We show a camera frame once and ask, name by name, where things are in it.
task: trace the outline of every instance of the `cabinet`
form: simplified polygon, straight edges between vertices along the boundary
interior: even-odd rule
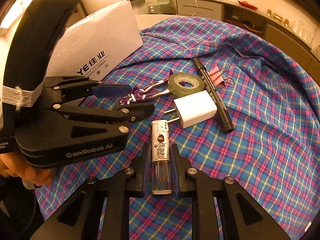
[[[203,0],[176,0],[179,15],[206,17],[222,21],[223,6]]]
[[[320,84],[320,62],[317,59],[315,58],[311,59],[309,67],[307,68],[307,72],[319,85]]]
[[[311,53],[302,44],[279,27],[268,23],[265,40],[281,49],[285,54],[295,60],[303,69],[307,69],[311,61]]]

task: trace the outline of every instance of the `white power adapter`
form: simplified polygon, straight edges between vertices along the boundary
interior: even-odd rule
[[[214,117],[217,112],[217,106],[206,90],[177,98],[173,104],[174,109],[168,110],[164,114],[177,111],[178,117],[169,120],[168,123],[180,120],[182,128]]]

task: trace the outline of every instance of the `clear tape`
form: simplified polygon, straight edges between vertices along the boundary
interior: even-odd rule
[[[193,87],[183,87],[180,82],[187,82],[193,85]],[[203,81],[200,77],[189,73],[175,73],[169,77],[168,89],[172,94],[177,97],[184,97],[197,92],[201,92],[204,89]]]

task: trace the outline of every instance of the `plaid blanket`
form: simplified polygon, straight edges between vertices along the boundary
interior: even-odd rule
[[[171,143],[209,176],[233,176],[292,240],[299,239],[320,209],[320,98],[312,78],[275,46],[219,21],[174,17],[142,30],[141,36],[143,46],[104,82],[141,87],[163,79],[170,69],[196,74],[193,57],[208,70],[231,64],[225,75],[234,84],[219,92],[235,130],[223,134],[216,118],[186,129],[176,122],[170,124]],[[51,185],[37,189],[45,219],[89,176],[103,179],[129,166],[150,141],[151,121],[163,119],[174,98],[154,100],[154,114],[131,125],[122,152],[68,165]],[[83,104],[114,105],[114,99],[95,97]],[[130,239],[191,239],[191,200],[171,195],[131,199],[129,221]]]

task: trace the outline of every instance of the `metal screw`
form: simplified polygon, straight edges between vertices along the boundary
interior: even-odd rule
[[[123,133],[128,133],[129,132],[129,129],[125,126],[119,126],[119,131],[120,132],[123,132]]]
[[[87,183],[88,184],[93,184],[93,183],[96,183],[97,181],[98,181],[98,179],[96,177],[87,178]]]
[[[125,174],[132,174],[134,172],[133,168],[126,168],[124,169]]]
[[[228,184],[233,184],[235,182],[234,178],[233,177],[226,177],[224,179],[226,181],[226,183]]]
[[[128,113],[129,113],[129,110],[126,109],[126,108],[122,108],[121,111],[124,112],[125,114],[128,114]]]
[[[190,173],[190,174],[196,174],[198,171],[197,171],[197,169],[196,168],[189,168],[188,169],[188,173]]]
[[[53,107],[54,109],[59,109],[59,108],[61,107],[61,105],[59,105],[59,104],[54,104],[52,107]]]

